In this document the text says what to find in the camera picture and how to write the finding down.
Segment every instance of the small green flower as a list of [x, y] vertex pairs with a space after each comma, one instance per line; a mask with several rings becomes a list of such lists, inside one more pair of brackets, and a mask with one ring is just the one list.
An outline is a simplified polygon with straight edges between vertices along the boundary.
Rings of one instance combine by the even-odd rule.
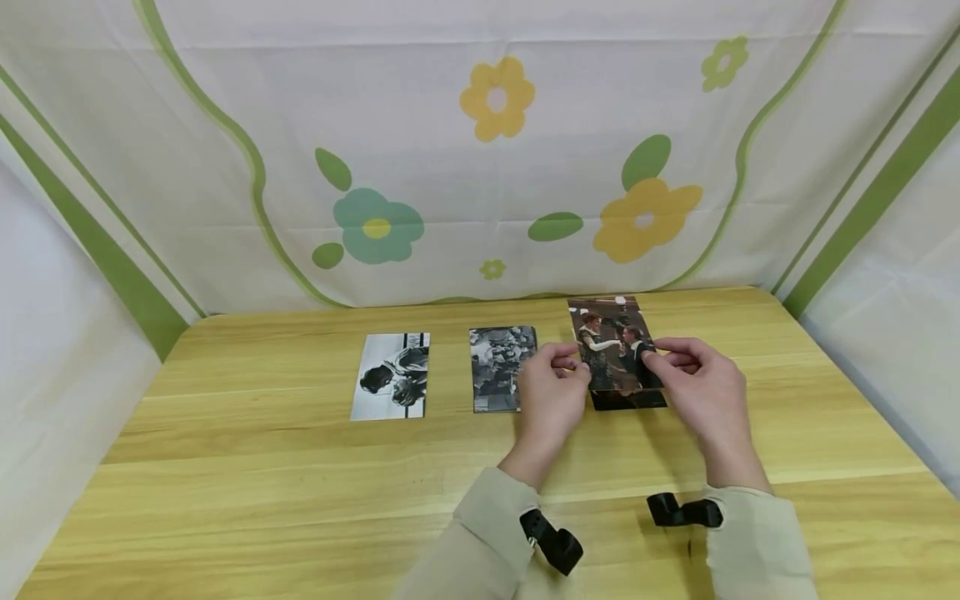
[[703, 90], [710, 92], [717, 87], [730, 85], [736, 77], [736, 70], [744, 65], [749, 56], [746, 36], [718, 41], [713, 48], [713, 54], [706, 57], [700, 65], [700, 72], [704, 74]]
[[338, 200], [333, 218], [344, 229], [347, 252], [368, 265], [410, 258], [413, 243], [423, 237], [423, 219], [416, 210], [366, 187]]
[[488, 260], [483, 263], [483, 266], [480, 267], [480, 275], [483, 276], [487, 281], [492, 279], [500, 279], [503, 277], [503, 272], [507, 270], [507, 265], [503, 264], [503, 261], [497, 258], [496, 260]]

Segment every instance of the white curtain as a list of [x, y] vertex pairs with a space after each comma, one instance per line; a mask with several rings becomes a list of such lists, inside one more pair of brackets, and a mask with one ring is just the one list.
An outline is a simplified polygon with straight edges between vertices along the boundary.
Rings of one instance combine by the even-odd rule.
[[7, 0], [0, 593], [220, 312], [759, 285], [957, 491], [959, 36], [955, 0]]
[[3, 138], [0, 157], [0, 598], [13, 598], [159, 360]]

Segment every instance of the black strap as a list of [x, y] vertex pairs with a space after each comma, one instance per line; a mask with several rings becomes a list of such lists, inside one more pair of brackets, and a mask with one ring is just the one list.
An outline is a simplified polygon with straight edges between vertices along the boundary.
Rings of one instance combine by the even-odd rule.
[[696, 500], [680, 506], [675, 495], [664, 492], [648, 497], [647, 506], [654, 523], [660, 527], [703, 525], [714, 528], [723, 524], [723, 513], [713, 500]]
[[520, 516], [520, 527], [528, 540], [537, 541], [546, 561], [564, 576], [569, 575], [584, 556], [584, 548], [573, 534], [565, 529], [555, 530], [537, 509]]

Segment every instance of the wooden table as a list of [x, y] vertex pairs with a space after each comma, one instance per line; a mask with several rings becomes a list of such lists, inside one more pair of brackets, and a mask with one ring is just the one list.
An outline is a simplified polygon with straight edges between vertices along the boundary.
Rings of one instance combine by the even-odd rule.
[[[773, 298], [637, 299], [655, 335], [702, 337], [746, 373], [756, 444], [796, 503], [822, 598], [960, 598], [960, 506]], [[467, 330], [504, 324], [572, 340], [564, 300], [196, 324], [20, 597], [388, 597], [512, 443], [514, 415], [471, 403]], [[418, 330], [426, 418], [350, 422], [366, 334]], [[703, 480], [668, 409], [588, 408], [543, 493], [586, 555], [568, 580], [535, 561], [518, 597], [710, 598], [703, 530], [657, 528], [644, 502]]]

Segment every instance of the photo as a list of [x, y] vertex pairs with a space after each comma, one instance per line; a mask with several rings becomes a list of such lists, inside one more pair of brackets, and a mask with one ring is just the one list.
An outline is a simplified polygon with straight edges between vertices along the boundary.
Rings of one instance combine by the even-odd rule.
[[656, 349], [635, 298], [574, 298], [567, 305], [580, 356], [590, 367], [592, 392], [627, 396], [663, 387], [640, 360], [644, 350]]
[[429, 352], [429, 333], [368, 335], [350, 420], [422, 417]]
[[523, 361], [536, 351], [537, 332], [529, 325], [471, 329], [473, 412], [518, 411], [516, 377]]

